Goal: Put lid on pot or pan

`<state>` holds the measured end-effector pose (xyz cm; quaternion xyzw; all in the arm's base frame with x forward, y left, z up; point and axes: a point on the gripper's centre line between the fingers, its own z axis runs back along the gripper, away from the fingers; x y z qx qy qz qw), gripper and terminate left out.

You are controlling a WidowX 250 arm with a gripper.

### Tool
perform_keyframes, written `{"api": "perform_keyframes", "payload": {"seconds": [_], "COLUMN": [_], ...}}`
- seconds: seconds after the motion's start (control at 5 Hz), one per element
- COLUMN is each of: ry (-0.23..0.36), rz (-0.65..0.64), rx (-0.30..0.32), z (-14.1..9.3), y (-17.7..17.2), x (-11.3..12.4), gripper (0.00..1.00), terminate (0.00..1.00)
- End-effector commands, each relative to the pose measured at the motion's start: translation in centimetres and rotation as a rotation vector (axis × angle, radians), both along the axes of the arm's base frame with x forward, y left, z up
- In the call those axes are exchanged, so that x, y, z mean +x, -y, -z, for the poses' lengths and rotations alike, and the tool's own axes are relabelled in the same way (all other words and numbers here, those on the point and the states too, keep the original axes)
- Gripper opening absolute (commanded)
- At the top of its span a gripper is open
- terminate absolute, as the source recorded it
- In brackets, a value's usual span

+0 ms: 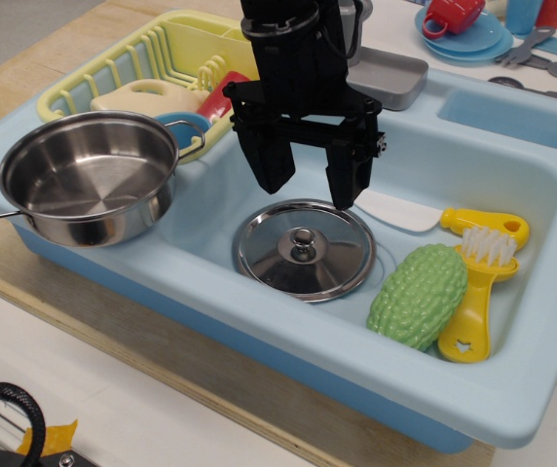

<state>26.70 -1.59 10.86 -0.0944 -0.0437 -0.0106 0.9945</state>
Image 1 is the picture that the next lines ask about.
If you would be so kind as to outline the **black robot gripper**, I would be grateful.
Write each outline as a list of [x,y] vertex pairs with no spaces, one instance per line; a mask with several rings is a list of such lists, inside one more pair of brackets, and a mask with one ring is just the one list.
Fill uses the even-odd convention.
[[382,105],[347,83],[338,2],[244,1],[241,8],[259,78],[230,84],[224,94],[258,185],[275,194],[295,174],[292,143],[324,147],[332,202],[352,207],[384,149]]

